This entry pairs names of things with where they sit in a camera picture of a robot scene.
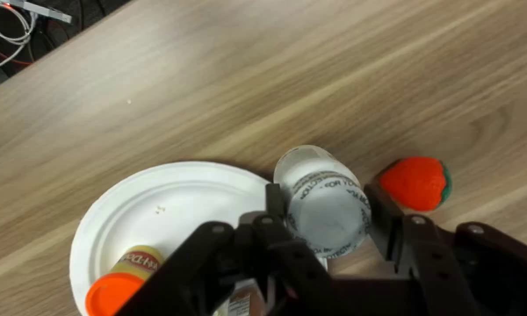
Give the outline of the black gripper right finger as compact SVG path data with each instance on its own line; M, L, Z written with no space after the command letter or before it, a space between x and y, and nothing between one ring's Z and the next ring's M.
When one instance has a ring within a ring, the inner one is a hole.
M367 184L370 236L393 279L367 282L388 316L527 316L527 243L479 221L453 231Z

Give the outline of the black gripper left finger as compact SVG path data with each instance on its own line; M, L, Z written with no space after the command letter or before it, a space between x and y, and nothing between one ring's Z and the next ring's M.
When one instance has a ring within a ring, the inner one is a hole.
M202 222L116 316L210 316L239 280L277 284L274 316L346 316L346 301L314 252L282 224L284 198L265 186L265 208L239 224Z

